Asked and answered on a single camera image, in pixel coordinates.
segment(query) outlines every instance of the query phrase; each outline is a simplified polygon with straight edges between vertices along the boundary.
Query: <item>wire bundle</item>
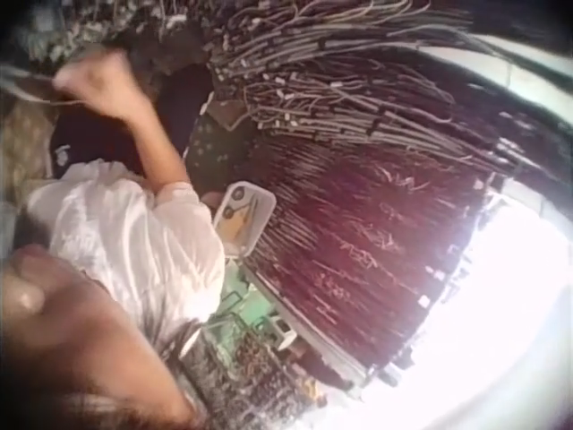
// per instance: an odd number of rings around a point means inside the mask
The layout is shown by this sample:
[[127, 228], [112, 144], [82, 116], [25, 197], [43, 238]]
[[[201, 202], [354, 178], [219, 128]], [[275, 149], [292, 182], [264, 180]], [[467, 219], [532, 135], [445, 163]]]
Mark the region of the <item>wire bundle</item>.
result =
[[[418, 48], [505, 58], [469, 11], [420, 0], [195, 0], [219, 99], [264, 133], [398, 146], [514, 176], [573, 219], [571, 125]], [[512, 63], [508, 63], [508, 84]]]
[[247, 265], [365, 368], [384, 367], [442, 296], [490, 178], [391, 147], [258, 144], [245, 175], [277, 208]]

